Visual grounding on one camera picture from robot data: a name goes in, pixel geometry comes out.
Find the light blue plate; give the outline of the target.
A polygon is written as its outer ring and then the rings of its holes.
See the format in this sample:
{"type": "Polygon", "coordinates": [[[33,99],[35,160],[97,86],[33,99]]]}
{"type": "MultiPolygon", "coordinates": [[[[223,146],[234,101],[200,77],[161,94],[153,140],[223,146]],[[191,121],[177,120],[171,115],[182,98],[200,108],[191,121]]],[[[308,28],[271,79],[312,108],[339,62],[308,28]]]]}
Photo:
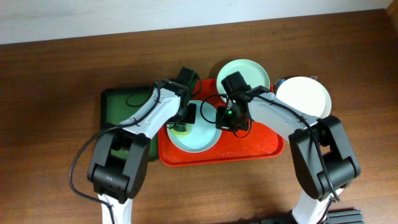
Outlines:
{"type": "Polygon", "coordinates": [[[171,142],[185,152],[198,153],[204,152],[213,147],[221,137],[222,130],[217,129],[215,124],[211,124],[203,119],[200,113],[201,100],[191,100],[197,106],[195,122],[186,124],[187,133],[177,134],[167,126],[167,134],[171,142]]]}

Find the yellow green scrub sponge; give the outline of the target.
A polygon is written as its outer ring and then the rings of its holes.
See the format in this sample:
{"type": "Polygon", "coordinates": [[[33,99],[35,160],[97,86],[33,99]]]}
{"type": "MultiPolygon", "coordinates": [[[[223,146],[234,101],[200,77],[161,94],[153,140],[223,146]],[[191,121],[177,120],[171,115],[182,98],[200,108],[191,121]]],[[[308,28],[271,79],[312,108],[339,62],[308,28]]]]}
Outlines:
{"type": "Polygon", "coordinates": [[[170,128],[171,133],[175,135],[187,135],[188,134],[188,126],[185,123],[175,123],[170,128]]]}

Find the white plate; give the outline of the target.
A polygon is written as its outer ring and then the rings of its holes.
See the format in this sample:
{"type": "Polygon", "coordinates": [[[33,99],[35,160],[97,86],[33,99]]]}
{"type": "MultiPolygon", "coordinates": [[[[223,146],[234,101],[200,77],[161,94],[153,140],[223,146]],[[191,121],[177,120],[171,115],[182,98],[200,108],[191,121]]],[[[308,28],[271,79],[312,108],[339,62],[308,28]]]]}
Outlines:
{"type": "Polygon", "coordinates": [[[274,85],[276,97],[289,106],[312,116],[326,118],[331,113],[331,97],[326,88],[314,78],[292,77],[274,85]]]}

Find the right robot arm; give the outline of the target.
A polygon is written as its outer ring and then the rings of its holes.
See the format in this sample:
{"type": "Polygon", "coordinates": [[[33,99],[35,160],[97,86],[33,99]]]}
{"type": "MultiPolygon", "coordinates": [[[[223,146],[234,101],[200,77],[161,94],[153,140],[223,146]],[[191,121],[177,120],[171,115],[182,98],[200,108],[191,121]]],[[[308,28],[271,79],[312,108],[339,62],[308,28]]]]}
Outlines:
{"type": "Polygon", "coordinates": [[[239,72],[221,84],[225,106],[216,112],[216,128],[250,131],[254,122],[267,126],[289,142],[295,175],[302,187],[296,206],[284,217],[265,223],[363,223],[360,210],[332,211],[339,194],[359,177],[361,168],[342,122],[318,118],[277,99],[264,86],[252,88],[239,72]]]}

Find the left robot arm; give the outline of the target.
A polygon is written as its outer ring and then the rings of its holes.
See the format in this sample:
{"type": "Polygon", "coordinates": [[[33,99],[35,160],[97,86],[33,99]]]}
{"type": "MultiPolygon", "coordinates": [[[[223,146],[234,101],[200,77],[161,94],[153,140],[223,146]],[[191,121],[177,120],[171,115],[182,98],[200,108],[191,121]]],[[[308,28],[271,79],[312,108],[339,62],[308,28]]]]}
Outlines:
{"type": "Polygon", "coordinates": [[[98,194],[103,223],[130,223],[132,202],[146,177],[150,142],[165,124],[192,124],[190,103],[199,80],[183,67],[174,80],[155,83],[149,99],[129,118],[93,137],[94,153],[87,178],[98,194]]]}

